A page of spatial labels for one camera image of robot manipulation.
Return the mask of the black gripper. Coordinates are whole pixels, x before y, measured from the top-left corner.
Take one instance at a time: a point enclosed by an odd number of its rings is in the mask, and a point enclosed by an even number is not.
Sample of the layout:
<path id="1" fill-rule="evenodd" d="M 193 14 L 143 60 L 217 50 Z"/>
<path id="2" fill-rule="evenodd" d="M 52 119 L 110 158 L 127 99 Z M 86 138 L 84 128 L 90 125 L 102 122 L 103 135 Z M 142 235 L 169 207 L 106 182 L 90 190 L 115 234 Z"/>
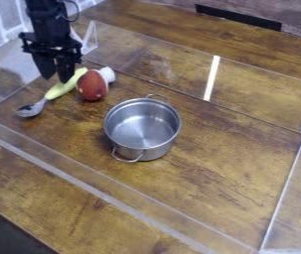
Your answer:
<path id="1" fill-rule="evenodd" d="M 23 51 L 32 54 L 40 75 L 49 79 L 57 71 L 61 83 L 75 74 L 75 63 L 80 62 L 81 43 L 71 37 L 71 25 L 64 19 L 32 21 L 32 32 L 21 32 Z"/>

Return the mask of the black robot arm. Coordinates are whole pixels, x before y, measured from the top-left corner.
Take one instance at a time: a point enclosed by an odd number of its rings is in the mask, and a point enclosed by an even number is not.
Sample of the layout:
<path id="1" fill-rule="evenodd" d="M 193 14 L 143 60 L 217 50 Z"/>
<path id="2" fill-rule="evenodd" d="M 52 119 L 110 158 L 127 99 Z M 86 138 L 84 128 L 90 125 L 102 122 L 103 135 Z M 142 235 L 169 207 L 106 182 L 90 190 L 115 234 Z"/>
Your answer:
<path id="1" fill-rule="evenodd" d="M 19 34 L 23 52 L 32 55 L 40 75 L 49 79 L 59 75 L 65 83 L 75 75 L 75 65 L 80 63 L 81 43 L 71 36 L 71 22 L 65 3 L 73 0 L 25 0 L 27 16 L 33 32 Z"/>

